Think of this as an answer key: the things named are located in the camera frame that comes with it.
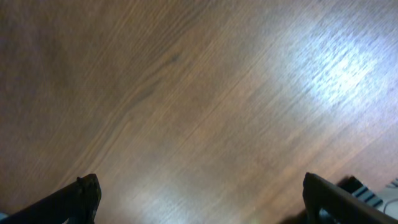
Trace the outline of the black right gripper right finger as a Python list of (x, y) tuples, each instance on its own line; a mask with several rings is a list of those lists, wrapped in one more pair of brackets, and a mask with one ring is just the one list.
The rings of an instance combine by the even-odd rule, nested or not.
[(303, 180), (305, 222), (397, 224), (397, 219), (358, 200), (319, 175), (306, 173)]

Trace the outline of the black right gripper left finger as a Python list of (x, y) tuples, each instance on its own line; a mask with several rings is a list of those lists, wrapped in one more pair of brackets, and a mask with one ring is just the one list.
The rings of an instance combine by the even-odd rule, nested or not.
[(1, 220), (3, 224), (95, 222), (101, 200), (96, 174), (78, 177), (68, 186)]

